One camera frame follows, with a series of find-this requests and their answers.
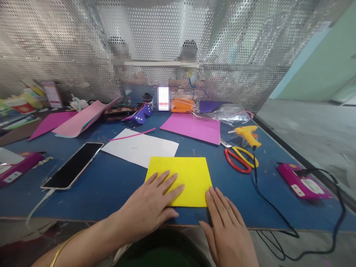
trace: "blue table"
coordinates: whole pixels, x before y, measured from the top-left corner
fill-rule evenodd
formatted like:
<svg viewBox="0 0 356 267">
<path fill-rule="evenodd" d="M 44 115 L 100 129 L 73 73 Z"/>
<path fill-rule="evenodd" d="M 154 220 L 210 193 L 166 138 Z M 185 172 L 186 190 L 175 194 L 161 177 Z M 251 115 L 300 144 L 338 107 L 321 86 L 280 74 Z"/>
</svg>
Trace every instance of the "blue table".
<svg viewBox="0 0 356 267">
<path fill-rule="evenodd" d="M 19 153 L 46 151 L 53 160 L 30 170 L 8 187 L 0 188 L 0 218 L 25 219 L 33 207 L 43 198 L 40 185 L 57 170 L 85 142 L 107 143 L 124 128 L 143 132 L 156 127 L 148 135 L 179 142 L 176 156 L 206 157 L 214 187 L 236 205 L 250 229 L 287 229 L 279 215 L 256 193 L 253 175 L 235 171 L 225 159 L 223 146 L 216 146 L 186 136 L 160 130 L 169 112 L 154 112 L 144 125 L 123 122 L 98 121 L 74 139 L 55 137 L 49 132 L 31 142 L 22 140 L 6 148 Z M 222 124 L 222 132 L 231 130 Z M 289 220 L 295 229 L 332 231 L 340 216 L 337 199 L 311 204 L 298 199 L 276 170 L 276 162 L 296 161 L 271 139 L 262 129 L 256 133 L 262 146 L 256 150 L 260 162 L 258 184 L 261 192 Z M 34 217 L 66 221 L 99 221 L 118 210 L 130 195 L 144 182 L 147 169 L 100 151 L 95 160 L 67 191 L 56 191 L 35 212 Z M 199 220 L 208 221 L 206 208 L 176 208 L 179 217 L 170 223 L 196 225 Z M 356 231 L 356 217 L 348 212 L 341 226 L 343 231 Z"/>
</svg>

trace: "scissor blade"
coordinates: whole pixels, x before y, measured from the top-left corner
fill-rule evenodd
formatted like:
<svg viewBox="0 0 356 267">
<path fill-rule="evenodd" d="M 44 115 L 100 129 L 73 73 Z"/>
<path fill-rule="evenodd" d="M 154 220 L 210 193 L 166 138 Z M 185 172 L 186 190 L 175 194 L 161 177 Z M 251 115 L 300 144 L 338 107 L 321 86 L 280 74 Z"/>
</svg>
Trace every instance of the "scissor blade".
<svg viewBox="0 0 356 267">
<path fill-rule="evenodd" d="M 222 138 L 220 138 L 220 142 L 221 142 L 221 144 L 222 144 L 224 147 L 226 147 L 226 148 L 232 147 L 232 146 L 229 145 L 227 142 L 225 142 Z"/>
</svg>

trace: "metal mesh partition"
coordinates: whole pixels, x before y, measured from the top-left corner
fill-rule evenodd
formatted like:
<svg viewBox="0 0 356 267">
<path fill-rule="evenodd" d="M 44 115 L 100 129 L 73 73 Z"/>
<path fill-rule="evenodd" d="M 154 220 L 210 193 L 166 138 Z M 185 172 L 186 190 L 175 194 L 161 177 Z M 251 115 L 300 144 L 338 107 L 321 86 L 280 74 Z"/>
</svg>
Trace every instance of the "metal mesh partition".
<svg viewBox="0 0 356 267">
<path fill-rule="evenodd" d="M 333 3 L 4 0 L 0 96 L 19 93 L 19 79 L 32 78 L 56 81 L 64 96 L 108 102 L 121 94 L 134 103 L 156 85 L 170 84 L 173 96 L 231 101 L 257 111 Z M 131 65 L 110 65 L 112 45 L 124 46 L 120 62 Z M 198 63 L 194 70 L 135 63 L 185 60 L 186 46 L 194 48 L 187 60 Z M 187 73 L 194 73 L 195 89 Z"/>
</svg>

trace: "smartphone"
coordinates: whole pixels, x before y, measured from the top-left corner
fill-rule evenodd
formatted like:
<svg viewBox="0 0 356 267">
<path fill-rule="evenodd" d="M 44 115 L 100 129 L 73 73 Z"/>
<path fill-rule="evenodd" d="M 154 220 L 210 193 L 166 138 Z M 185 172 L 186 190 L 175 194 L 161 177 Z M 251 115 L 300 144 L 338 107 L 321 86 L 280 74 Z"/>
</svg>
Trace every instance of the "smartphone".
<svg viewBox="0 0 356 267">
<path fill-rule="evenodd" d="M 171 91 L 168 86 L 157 87 L 157 103 L 159 111 L 171 110 Z"/>
<path fill-rule="evenodd" d="M 41 186 L 43 189 L 67 190 L 82 175 L 103 147 L 103 143 L 85 143 Z"/>
</svg>

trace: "right hand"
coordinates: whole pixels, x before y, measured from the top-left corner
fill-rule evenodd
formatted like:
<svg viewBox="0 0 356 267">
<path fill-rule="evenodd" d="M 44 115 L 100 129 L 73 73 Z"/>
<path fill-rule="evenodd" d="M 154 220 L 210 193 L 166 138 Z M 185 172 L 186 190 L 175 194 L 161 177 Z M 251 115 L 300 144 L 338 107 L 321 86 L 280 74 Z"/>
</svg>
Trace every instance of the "right hand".
<svg viewBox="0 0 356 267">
<path fill-rule="evenodd" d="M 217 267 L 258 267 L 251 236 L 240 212 L 218 188 L 206 193 L 214 231 L 200 221 L 211 256 Z"/>
</svg>

